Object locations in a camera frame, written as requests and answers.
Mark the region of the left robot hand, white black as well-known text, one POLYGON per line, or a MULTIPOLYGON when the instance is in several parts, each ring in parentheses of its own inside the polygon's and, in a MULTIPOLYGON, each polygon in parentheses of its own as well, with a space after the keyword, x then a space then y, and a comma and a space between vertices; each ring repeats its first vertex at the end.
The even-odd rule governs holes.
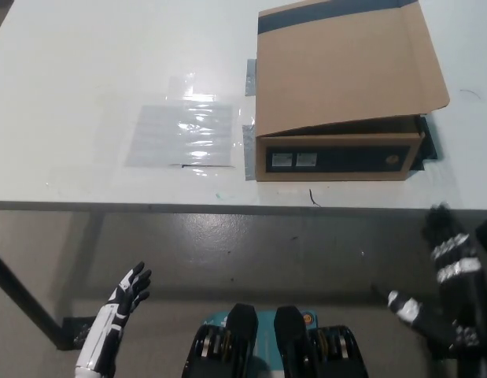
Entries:
POLYGON ((74 377, 113 377, 116 358, 131 314, 149 297, 152 271, 139 262, 117 284, 100 308, 79 353, 74 377))

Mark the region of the right robot hand, black white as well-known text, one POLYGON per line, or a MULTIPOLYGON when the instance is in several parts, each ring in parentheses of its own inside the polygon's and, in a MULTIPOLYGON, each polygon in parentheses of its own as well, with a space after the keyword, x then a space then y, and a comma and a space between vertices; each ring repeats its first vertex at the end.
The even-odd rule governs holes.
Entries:
POLYGON ((401 322, 450 350, 487 351, 487 278, 472 236, 443 204, 427 212, 422 236, 438 285, 441 308, 397 290, 387 306, 401 322))

